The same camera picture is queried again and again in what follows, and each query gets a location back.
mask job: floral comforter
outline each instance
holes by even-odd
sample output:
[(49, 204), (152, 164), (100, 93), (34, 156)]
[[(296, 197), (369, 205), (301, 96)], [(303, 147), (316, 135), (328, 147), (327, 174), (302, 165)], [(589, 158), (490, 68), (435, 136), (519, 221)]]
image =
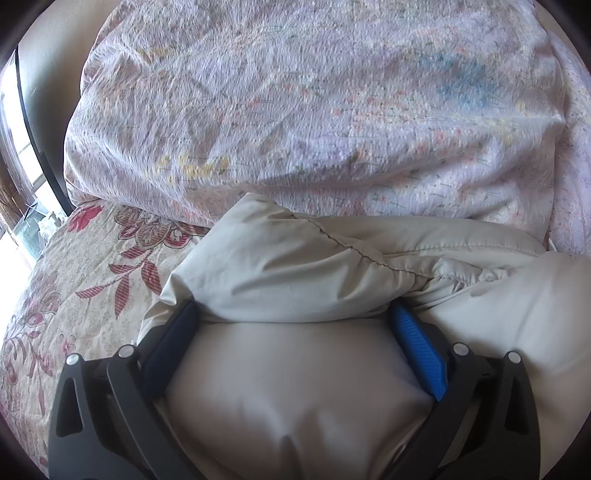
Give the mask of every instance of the floral comforter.
[(111, 356), (134, 341), (171, 271), (206, 232), (99, 200), (78, 208), (53, 236), (0, 350), (0, 413), (42, 470), (65, 357)]

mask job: beige pillow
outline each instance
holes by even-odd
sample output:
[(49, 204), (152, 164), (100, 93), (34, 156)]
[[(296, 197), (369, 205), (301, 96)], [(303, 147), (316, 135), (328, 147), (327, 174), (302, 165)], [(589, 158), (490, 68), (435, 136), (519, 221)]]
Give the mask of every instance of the beige pillow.
[(377, 478), (432, 400), (375, 312), (403, 294), (437, 303), (505, 278), (499, 266), (540, 248), (483, 222), (311, 219), (248, 194), (177, 267), (142, 326), (165, 322), (182, 299), (203, 306), (167, 392), (173, 428), (210, 480)]

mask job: metal screw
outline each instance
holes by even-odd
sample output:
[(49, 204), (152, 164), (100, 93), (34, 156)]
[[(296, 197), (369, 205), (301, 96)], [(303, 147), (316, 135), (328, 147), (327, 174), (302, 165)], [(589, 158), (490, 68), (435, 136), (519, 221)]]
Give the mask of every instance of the metal screw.
[(517, 352), (509, 352), (509, 360), (514, 364), (521, 362), (521, 355)]
[(129, 358), (130, 356), (132, 356), (134, 354), (134, 352), (135, 352), (135, 347), (133, 345), (124, 345), (119, 349), (117, 354), (121, 358)]
[(467, 347), (467, 345), (465, 345), (463, 343), (456, 343), (453, 346), (453, 351), (456, 353), (456, 355), (466, 356), (468, 354), (468, 352), (470, 351), (470, 349)]
[(79, 355), (77, 353), (71, 353), (66, 358), (66, 363), (68, 365), (76, 365), (78, 363), (78, 357), (79, 357)]

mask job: seam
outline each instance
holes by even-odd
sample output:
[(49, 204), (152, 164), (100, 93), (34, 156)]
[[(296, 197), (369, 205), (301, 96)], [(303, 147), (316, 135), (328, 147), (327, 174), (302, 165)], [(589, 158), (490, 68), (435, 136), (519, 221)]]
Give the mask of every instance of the seam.
[(429, 279), (434, 279), (434, 278), (449, 278), (451, 280), (458, 281), (458, 282), (460, 282), (460, 283), (462, 283), (464, 285), (467, 285), (467, 286), (473, 284), (472, 282), (467, 281), (465, 278), (459, 278), (459, 277), (455, 277), (453, 275), (443, 275), (443, 274), (440, 274), (440, 275), (427, 275), (425, 273), (415, 272), (413, 270), (408, 270), (406, 268), (395, 268), (395, 267), (392, 267), (391, 265), (378, 262), (376, 259), (367, 256), (366, 254), (364, 254), (363, 252), (361, 252), (360, 250), (358, 250), (357, 248), (355, 248), (353, 245), (343, 245), (336, 238), (333, 238), (332, 236), (330, 236), (330, 234), (328, 232), (324, 231), (324, 229), (320, 225), (318, 225), (317, 223), (313, 222), (311, 219), (309, 219), (309, 218), (299, 218), (298, 216), (296, 216), (292, 212), (290, 212), (290, 214), (296, 220), (306, 220), (308, 223), (314, 225), (320, 231), (320, 233), (323, 233), (324, 235), (326, 235), (329, 239), (331, 239), (337, 245), (340, 245), (341, 247), (346, 248), (346, 249), (354, 250), (359, 255), (361, 255), (362, 258), (366, 258), (367, 260), (370, 260), (371, 262), (373, 262), (373, 263), (375, 263), (377, 265), (381, 265), (382, 267), (387, 267), (387, 268), (389, 268), (392, 271), (410, 273), (410, 274), (413, 274), (413, 275), (417, 275), (419, 277), (425, 277), (425, 278), (429, 278)]
[(515, 248), (515, 247), (507, 247), (505, 245), (491, 245), (491, 244), (465, 244), (465, 245), (441, 245), (439, 247), (425, 247), (425, 248), (416, 248), (414, 250), (403, 250), (400, 252), (394, 252), (394, 253), (413, 253), (413, 252), (424, 252), (427, 250), (441, 250), (441, 249), (451, 249), (451, 248), (499, 248), (499, 249), (503, 249), (503, 250), (513, 250), (515, 252), (519, 252), (522, 254), (530, 254), (533, 255), (535, 257), (539, 257), (540, 254), (534, 252), (533, 250), (523, 250), (521, 248)]

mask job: curtain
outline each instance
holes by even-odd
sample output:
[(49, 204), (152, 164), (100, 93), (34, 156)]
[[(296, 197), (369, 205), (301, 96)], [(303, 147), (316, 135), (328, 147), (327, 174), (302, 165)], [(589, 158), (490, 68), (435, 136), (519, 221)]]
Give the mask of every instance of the curtain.
[(0, 222), (7, 230), (14, 229), (27, 211), (22, 196), (12, 181), (8, 167), (0, 155)]

